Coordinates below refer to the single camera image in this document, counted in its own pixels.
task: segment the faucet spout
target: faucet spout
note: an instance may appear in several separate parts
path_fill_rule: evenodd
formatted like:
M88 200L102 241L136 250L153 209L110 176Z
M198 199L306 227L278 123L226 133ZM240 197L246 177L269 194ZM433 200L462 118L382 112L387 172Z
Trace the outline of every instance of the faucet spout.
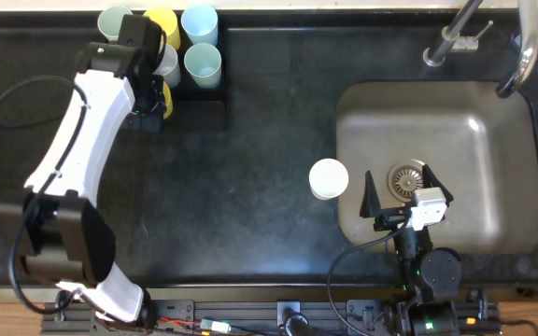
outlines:
M538 6L537 0L518 0L520 12L520 55L516 70L496 89L500 98L507 98L527 80L538 55Z

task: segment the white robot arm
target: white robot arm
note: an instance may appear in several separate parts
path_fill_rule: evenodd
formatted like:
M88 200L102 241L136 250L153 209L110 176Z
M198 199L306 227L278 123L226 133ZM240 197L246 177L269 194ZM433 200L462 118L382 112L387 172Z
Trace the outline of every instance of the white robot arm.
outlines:
M0 200L8 235L22 226L10 259L17 294L15 263L34 279L77 293L111 324L154 328L156 308L115 263L115 236L95 208L122 122L130 113L163 117L163 78L152 75L161 35L148 18L125 16L118 45L91 43L85 49L74 80L80 92L73 93L49 151L21 197ZM26 300L23 294L19 298Z

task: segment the stainless steel sink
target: stainless steel sink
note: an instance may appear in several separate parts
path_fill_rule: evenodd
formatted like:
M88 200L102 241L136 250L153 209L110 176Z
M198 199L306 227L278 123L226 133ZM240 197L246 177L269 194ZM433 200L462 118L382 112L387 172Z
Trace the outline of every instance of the stainless steel sink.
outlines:
M382 207L421 188L427 163L455 201L431 227L436 246L522 253L538 245L538 160L531 110L489 82L382 82L349 88L337 105L337 159L349 173L339 222L354 244L383 236L359 217L364 173ZM375 251L383 251L376 246Z

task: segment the white cup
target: white cup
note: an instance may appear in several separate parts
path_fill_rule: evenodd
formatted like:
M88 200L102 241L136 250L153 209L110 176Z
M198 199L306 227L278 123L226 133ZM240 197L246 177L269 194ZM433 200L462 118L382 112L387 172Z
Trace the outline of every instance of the white cup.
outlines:
M184 55L184 66L201 88L215 88L221 81L221 54L208 43L190 47Z
M121 22L124 15L132 15L132 11L127 7L114 6L99 14L97 27L109 42L117 41L118 37L120 37Z
M209 5L186 8L182 13L182 28L192 44L208 43L217 46L217 12Z
M177 52L174 47L165 45L163 59L153 75L163 76L163 80L170 89L175 88L179 84L182 77L179 73L179 62L177 61Z
M330 200L346 190L347 169L342 162L334 159L317 161L308 174L313 195L322 201Z

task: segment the wall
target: wall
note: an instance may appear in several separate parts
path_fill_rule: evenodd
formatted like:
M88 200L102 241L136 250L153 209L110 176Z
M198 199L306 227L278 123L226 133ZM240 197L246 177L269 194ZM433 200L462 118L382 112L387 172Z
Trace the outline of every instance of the wall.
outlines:
M183 9L207 3L219 9L451 8L465 0L0 0L0 10L100 10L113 5ZM516 7L517 0L485 0L481 8Z

